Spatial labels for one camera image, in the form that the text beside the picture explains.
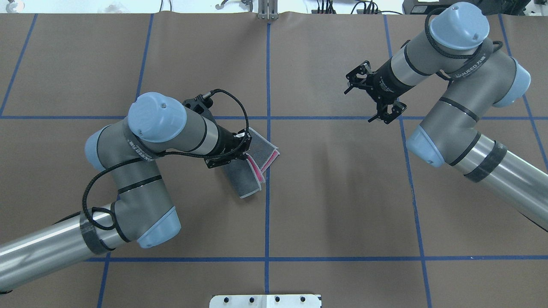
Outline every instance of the blue joint cap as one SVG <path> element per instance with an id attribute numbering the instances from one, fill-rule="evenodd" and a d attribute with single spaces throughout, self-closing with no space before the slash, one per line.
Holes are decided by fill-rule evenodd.
<path id="1" fill-rule="evenodd" d="M 172 207 L 162 218 L 160 218 L 150 229 L 137 239 L 141 248 L 151 248 L 176 236 L 181 230 L 181 222 Z"/>
<path id="2" fill-rule="evenodd" d="M 149 142 L 166 142 L 175 138 L 186 124 L 186 110 L 174 98 L 160 93 L 141 94 L 129 108 L 129 129 Z"/>
<path id="3" fill-rule="evenodd" d="M 512 59 L 516 63 L 516 77 L 514 78 L 514 82 L 512 83 L 510 90 L 508 90 L 508 93 L 504 95 L 503 99 L 494 103 L 494 107 L 500 108 L 512 105 L 517 98 L 520 98 L 525 94 L 525 91 L 527 91 L 529 85 L 531 84 L 531 75 L 529 72 L 526 71 L 526 69 L 524 69 L 516 59 Z"/>
<path id="4" fill-rule="evenodd" d="M 429 163 L 430 165 L 438 168 L 445 160 L 443 159 L 442 154 L 439 152 L 438 148 L 430 139 L 430 136 L 424 131 L 420 125 L 416 127 L 415 131 L 407 138 L 407 149 L 423 161 Z"/>
<path id="5" fill-rule="evenodd" d="M 110 125 L 107 125 L 95 132 L 95 134 L 91 135 L 85 142 L 84 146 L 85 157 L 88 159 L 88 162 L 92 164 L 93 168 L 97 169 L 98 171 L 103 171 L 106 168 L 101 164 L 101 161 L 99 160 L 99 154 L 97 153 L 97 144 L 99 142 L 99 136 L 101 136 L 102 131 L 109 126 Z"/>
<path id="6" fill-rule="evenodd" d="M 478 47 L 489 35 L 489 21 L 477 6 L 458 2 L 432 19 L 430 34 L 445 47 L 468 50 Z"/>

